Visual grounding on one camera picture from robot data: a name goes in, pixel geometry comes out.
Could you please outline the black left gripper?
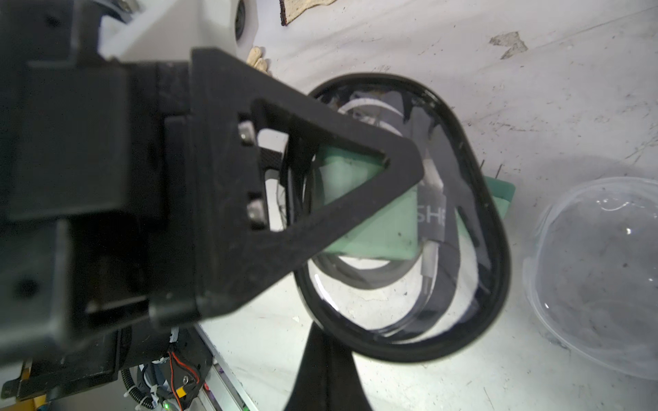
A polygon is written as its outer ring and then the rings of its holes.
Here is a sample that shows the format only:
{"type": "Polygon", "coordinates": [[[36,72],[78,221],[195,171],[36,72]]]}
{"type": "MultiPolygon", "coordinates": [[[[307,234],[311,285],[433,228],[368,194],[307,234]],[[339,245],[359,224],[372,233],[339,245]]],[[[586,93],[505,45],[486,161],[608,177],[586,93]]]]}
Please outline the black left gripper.
{"type": "Polygon", "coordinates": [[[202,46],[158,6],[99,47],[94,1],[1,4],[1,363],[200,319],[183,144],[202,46]]]}

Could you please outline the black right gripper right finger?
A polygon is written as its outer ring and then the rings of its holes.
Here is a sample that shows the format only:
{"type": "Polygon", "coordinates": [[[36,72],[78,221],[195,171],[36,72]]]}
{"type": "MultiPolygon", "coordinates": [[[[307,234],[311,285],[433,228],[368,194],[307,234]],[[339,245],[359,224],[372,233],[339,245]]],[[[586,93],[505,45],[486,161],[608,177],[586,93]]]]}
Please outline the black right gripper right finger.
{"type": "Polygon", "coordinates": [[[352,351],[335,339],[328,345],[328,409],[370,411],[352,351]]]}

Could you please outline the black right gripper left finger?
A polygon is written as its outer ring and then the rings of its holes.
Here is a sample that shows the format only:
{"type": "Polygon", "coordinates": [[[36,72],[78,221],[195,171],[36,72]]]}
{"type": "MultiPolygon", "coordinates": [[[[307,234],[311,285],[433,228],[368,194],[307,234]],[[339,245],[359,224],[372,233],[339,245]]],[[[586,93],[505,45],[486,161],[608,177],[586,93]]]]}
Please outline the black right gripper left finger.
{"type": "Polygon", "coordinates": [[[329,411],[337,346],[318,325],[312,325],[285,411],[329,411]]]}

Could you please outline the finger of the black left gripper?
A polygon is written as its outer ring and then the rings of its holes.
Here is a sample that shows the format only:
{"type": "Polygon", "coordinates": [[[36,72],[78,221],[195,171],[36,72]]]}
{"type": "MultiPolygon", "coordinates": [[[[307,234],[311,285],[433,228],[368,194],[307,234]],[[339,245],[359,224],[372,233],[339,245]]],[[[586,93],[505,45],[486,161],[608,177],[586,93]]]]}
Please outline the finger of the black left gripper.
{"type": "Polygon", "coordinates": [[[423,178],[410,140],[339,114],[223,51],[196,49],[190,60],[156,69],[168,217],[150,248],[155,325],[236,312],[423,178]],[[279,178],[296,194],[322,147],[363,154],[383,171],[273,231],[267,181],[279,178]]]}

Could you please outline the clear pouch with black zipper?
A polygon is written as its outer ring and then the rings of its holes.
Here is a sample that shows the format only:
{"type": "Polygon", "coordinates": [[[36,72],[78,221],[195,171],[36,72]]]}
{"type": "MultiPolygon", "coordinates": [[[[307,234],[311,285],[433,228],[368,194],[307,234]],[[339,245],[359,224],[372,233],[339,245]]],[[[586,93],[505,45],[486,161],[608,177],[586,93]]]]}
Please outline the clear pouch with black zipper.
{"type": "Polygon", "coordinates": [[[451,107],[397,75],[343,75],[311,97],[412,142],[423,178],[296,269],[316,326],[349,350],[420,363],[498,319],[512,262],[502,217],[451,107]]]}

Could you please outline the light green usb charger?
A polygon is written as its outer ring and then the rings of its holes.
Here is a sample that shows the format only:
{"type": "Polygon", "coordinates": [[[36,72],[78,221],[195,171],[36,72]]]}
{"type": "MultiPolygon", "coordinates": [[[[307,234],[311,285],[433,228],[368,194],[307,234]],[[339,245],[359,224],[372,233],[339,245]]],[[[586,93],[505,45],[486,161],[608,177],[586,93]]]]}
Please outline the light green usb charger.
{"type": "MultiPolygon", "coordinates": [[[[315,159],[310,185],[311,209],[327,205],[383,171],[378,159],[324,147],[315,159]]],[[[443,241],[447,231],[447,197],[436,174],[414,186],[373,217],[339,238],[325,252],[374,260],[410,260],[422,240],[443,241]]]]}

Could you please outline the yellow leather work glove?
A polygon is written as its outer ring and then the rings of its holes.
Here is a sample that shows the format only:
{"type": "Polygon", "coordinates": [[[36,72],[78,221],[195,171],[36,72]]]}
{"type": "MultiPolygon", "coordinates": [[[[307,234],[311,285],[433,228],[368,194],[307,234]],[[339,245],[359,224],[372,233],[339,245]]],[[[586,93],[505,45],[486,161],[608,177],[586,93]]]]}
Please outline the yellow leather work glove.
{"type": "Polygon", "coordinates": [[[264,50],[258,46],[251,48],[246,63],[251,68],[258,70],[265,75],[272,75],[270,72],[270,63],[264,56],[264,50]]]}

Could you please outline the cream knit work glove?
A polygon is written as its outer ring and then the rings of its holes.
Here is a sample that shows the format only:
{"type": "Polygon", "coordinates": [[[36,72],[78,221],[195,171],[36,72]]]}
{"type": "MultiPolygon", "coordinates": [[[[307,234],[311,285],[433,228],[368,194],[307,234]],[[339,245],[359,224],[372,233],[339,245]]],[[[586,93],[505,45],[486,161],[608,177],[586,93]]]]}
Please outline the cream knit work glove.
{"type": "Polygon", "coordinates": [[[281,25],[288,26],[306,10],[335,2],[336,0],[279,0],[281,25]]]}

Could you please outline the clear empty plastic pouch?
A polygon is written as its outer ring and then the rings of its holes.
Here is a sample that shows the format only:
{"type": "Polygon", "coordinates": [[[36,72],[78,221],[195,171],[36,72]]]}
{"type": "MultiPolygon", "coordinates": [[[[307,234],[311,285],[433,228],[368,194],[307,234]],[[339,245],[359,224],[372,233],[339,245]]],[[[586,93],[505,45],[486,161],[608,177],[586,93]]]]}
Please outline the clear empty plastic pouch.
{"type": "Polygon", "coordinates": [[[536,317],[571,351],[657,379],[657,182],[582,183],[539,218],[522,265],[536,317]]]}

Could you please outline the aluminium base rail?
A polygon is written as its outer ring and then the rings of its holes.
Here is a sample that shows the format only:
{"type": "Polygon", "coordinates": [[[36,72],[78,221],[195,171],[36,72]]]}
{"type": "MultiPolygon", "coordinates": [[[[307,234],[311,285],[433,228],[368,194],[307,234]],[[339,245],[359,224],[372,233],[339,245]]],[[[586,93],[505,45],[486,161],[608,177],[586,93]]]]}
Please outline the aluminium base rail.
{"type": "Polygon", "coordinates": [[[205,334],[201,325],[195,327],[207,349],[212,354],[212,366],[206,378],[206,397],[217,410],[257,410],[242,383],[229,368],[219,351],[205,334]]]}

